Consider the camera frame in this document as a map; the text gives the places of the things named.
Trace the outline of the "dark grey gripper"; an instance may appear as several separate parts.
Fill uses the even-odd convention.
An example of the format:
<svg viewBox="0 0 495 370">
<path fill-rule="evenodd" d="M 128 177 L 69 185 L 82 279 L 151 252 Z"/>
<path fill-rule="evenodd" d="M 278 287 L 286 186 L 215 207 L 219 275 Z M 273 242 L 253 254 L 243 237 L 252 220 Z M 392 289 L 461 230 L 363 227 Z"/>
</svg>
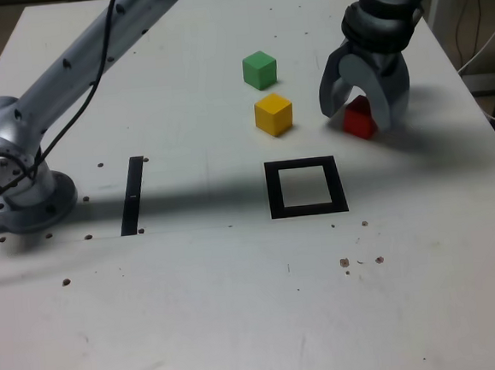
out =
<svg viewBox="0 0 495 370">
<path fill-rule="evenodd" d="M 326 117 L 335 116 L 352 87 L 357 86 L 366 95 L 381 132 L 400 123 L 410 97 L 409 69 L 403 57 L 409 39 L 389 38 L 377 44 L 378 51 L 374 51 L 354 38 L 344 37 L 340 47 L 329 55 L 319 89 L 319 104 Z"/>
</svg>

